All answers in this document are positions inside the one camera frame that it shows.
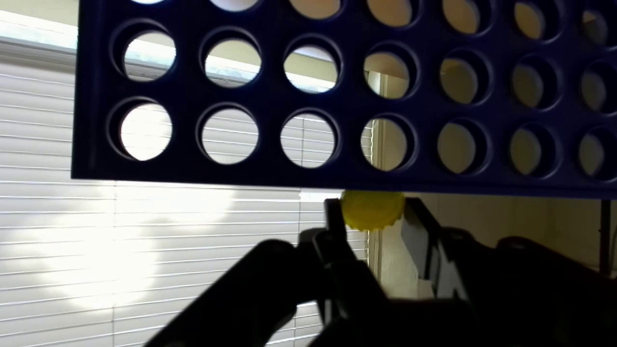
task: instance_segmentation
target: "connect four grid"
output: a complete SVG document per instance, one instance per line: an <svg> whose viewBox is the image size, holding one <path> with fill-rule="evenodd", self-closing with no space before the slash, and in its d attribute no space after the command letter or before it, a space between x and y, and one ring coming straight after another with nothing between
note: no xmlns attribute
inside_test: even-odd
<svg viewBox="0 0 617 347"><path fill-rule="evenodd" d="M474 27L457 27L445 2L410 0L410 23L393 27L372 13L374 0L341 0L331 15L302 15L289 0L231 9L214 0L81 0L73 177L617 196L615 2L476 0ZM520 27L520 15L539 15L541 29ZM169 69L152 81L121 63L146 32L175 46ZM219 84L204 73L208 52L227 38L260 61L246 83ZM287 79L287 56L300 46L333 59L331 86L300 90ZM408 84L397 94L379 96L366 83L374 54L406 65ZM447 84L443 69L472 88ZM171 137L158 156L135 158L121 123L144 104L169 113ZM217 160L200 140L221 110L254 123L254 150L243 160ZM335 142L310 167L281 144L285 125L306 113ZM372 119L389 119L406 137L391 171L362 154ZM447 138L470 142L464 165L447 162Z"/></svg>

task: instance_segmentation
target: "window blinds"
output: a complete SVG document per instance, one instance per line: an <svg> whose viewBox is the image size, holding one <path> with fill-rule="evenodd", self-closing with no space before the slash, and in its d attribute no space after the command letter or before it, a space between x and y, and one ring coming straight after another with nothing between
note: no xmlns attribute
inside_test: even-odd
<svg viewBox="0 0 617 347"><path fill-rule="evenodd" d="M322 198L337 192L71 181L73 59L0 42L2 347L142 345L254 243L324 223ZM324 140L306 121L283 138L308 162ZM362 256L364 237L349 241ZM271 345L300 347L316 331L314 304L300 304Z"/></svg>

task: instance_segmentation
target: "yellow game piece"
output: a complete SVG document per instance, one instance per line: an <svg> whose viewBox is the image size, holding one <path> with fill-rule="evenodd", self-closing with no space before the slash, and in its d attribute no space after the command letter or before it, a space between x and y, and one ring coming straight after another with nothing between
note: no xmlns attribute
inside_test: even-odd
<svg viewBox="0 0 617 347"><path fill-rule="evenodd" d="M360 231L378 231L403 216L405 194L387 190L345 190L341 198L345 223Z"/></svg>

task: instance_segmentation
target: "window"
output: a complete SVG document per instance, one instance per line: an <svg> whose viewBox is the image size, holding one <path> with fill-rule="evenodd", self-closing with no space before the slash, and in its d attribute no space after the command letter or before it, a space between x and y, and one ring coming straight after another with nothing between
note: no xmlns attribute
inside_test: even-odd
<svg viewBox="0 0 617 347"><path fill-rule="evenodd" d="M142 345L260 239L324 223L337 190L71 181L73 61L75 29L0 11L0 345ZM318 329L302 304L271 345Z"/></svg>

